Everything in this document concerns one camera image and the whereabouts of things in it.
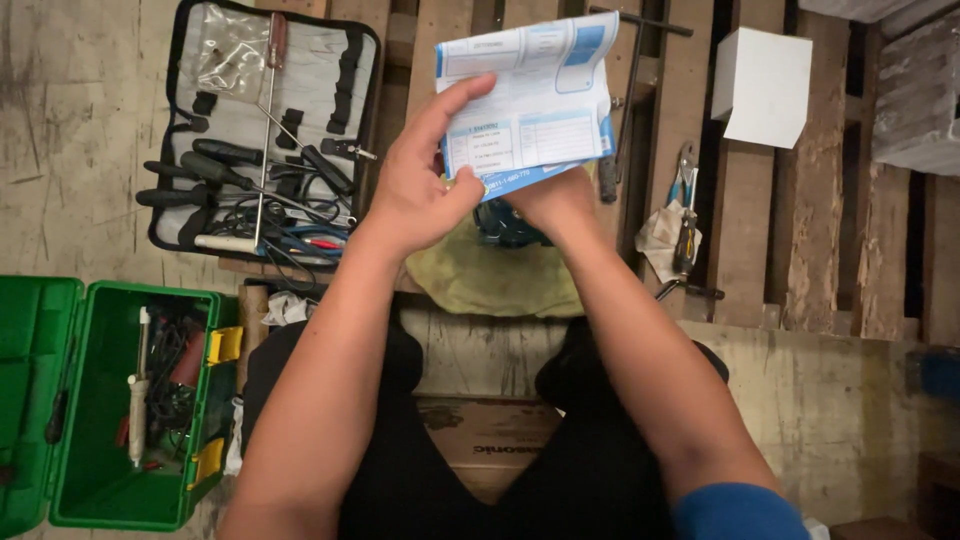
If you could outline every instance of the plastic bag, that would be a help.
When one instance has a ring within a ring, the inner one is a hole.
[[[197,88],[256,103],[263,85],[270,19],[205,5]]]

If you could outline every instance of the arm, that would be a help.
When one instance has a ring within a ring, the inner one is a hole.
[[[583,168],[505,197],[560,248],[613,388],[671,500],[705,485],[778,484],[729,389],[604,238]]]
[[[450,115],[494,83],[482,76],[452,86],[391,147],[371,210],[260,414],[219,538],[336,537],[340,504],[373,431],[400,265],[483,197],[468,169],[445,189],[433,168],[437,142]]]

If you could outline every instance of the tool roll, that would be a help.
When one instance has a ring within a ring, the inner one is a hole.
[[[144,163],[157,173],[156,189],[136,197],[154,208],[151,242],[335,265],[356,225],[364,167],[375,159],[365,149],[379,55],[375,33],[358,22],[180,2],[166,82],[170,124],[159,160]],[[258,210],[264,160],[264,190],[283,200],[268,195]]]

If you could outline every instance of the yellow cloth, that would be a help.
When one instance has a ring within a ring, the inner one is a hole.
[[[451,313],[498,317],[584,313],[560,250],[480,245],[472,215],[436,246],[408,257],[407,272]]]

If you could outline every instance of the green toolbox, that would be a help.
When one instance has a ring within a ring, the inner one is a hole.
[[[203,356],[193,386],[165,382],[189,392],[171,402],[186,419],[178,436],[164,433],[177,444],[173,458],[137,467],[125,445],[128,377],[138,371],[141,308],[151,302],[190,306]],[[182,527],[222,477],[236,324],[236,298],[219,293],[96,282],[84,295],[76,279],[0,276],[0,538],[44,516],[56,527]]]

